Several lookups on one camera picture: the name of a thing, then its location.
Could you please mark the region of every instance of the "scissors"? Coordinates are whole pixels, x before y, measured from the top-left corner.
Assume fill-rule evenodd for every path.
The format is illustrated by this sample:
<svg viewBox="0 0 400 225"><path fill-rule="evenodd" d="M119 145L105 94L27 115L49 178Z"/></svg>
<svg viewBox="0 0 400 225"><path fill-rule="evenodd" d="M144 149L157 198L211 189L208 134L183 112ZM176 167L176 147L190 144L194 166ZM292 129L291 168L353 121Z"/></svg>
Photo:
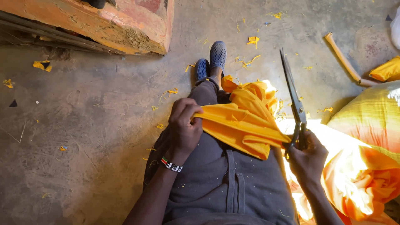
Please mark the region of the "scissors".
<svg viewBox="0 0 400 225"><path fill-rule="evenodd" d="M289 161L288 149L296 144L297 139L300 150L307 148L307 143L304 136L304 132L307 130L307 120L303 104L300 102L296 92L296 88L294 87L292 72L290 71L288 59L286 58L283 48L280 49L280 57L282 59L283 70L285 72L290 98L292 99L292 111L294 115L294 121L296 122L296 126L293 132L293 139L289 143L289 147L285 150L285 159Z"/></svg>

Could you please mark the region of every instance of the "dark gray pants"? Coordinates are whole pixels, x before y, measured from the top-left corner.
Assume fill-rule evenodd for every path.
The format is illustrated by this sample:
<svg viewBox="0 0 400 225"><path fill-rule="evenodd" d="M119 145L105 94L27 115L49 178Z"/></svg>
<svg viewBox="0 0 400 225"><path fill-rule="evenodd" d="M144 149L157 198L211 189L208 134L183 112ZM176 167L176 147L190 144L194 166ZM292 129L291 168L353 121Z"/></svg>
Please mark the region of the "dark gray pants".
<svg viewBox="0 0 400 225"><path fill-rule="evenodd" d="M229 94L208 78L200 80L188 98L198 105L224 104ZM151 151L143 188L150 182L170 147L167 127ZM297 224L280 150L271 149L263 161L236 150L203 132L171 189L164 222L203 213L239 213L274 224Z"/></svg>

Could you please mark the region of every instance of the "dirty floor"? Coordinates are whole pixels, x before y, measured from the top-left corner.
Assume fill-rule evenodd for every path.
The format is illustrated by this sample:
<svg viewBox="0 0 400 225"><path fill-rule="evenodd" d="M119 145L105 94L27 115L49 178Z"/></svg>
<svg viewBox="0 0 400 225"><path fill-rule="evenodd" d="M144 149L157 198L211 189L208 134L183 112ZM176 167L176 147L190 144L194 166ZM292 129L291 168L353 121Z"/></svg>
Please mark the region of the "dirty floor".
<svg viewBox="0 0 400 225"><path fill-rule="evenodd" d="M141 193L146 149L162 131L156 126L167 125L172 103L193 85L194 68L185 72L186 66L208 58L217 40L228 47L227 74L242 83L270 80L287 106L284 47L305 109L328 122L363 87L323 36L333 32L364 74L398 55L385 21L397 7L396 0L176 0L168 55L73 51L67 60L51 60L51 72L32 67L47 57L42 49L2 46L0 78L15 88L0 86L0 224L122 223ZM271 15L281 11L281 19ZM246 44L250 36L260 38L258 49ZM257 55L250 70L235 63ZM172 88L178 93L159 104ZM14 99L18 106L8 107ZM325 107L333 113L317 113ZM290 107L284 110L290 117Z"/></svg>

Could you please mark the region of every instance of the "beaded bracelet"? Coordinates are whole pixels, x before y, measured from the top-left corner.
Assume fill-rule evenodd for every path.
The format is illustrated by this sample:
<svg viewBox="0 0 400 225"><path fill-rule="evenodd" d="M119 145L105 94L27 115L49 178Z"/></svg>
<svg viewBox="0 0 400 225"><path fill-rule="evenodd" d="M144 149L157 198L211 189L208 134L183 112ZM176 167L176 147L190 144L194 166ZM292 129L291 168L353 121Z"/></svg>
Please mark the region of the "beaded bracelet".
<svg viewBox="0 0 400 225"><path fill-rule="evenodd" d="M164 156L162 157L161 162L165 165L165 167L167 167L171 171L174 171L174 172L178 173L178 172L180 172L182 170L182 167L180 167L177 164L173 164L172 162L168 161Z"/></svg>

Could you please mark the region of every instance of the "plastic bag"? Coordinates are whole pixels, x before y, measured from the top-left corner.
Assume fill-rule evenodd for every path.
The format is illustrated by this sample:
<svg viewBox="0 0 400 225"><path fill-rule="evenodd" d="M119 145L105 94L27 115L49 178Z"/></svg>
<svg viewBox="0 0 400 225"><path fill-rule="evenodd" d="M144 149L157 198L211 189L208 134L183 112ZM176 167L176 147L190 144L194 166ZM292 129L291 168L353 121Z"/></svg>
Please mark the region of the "plastic bag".
<svg viewBox="0 0 400 225"><path fill-rule="evenodd" d="M397 49L400 49L400 6L397 9L396 17L390 23L392 29L392 42Z"/></svg>

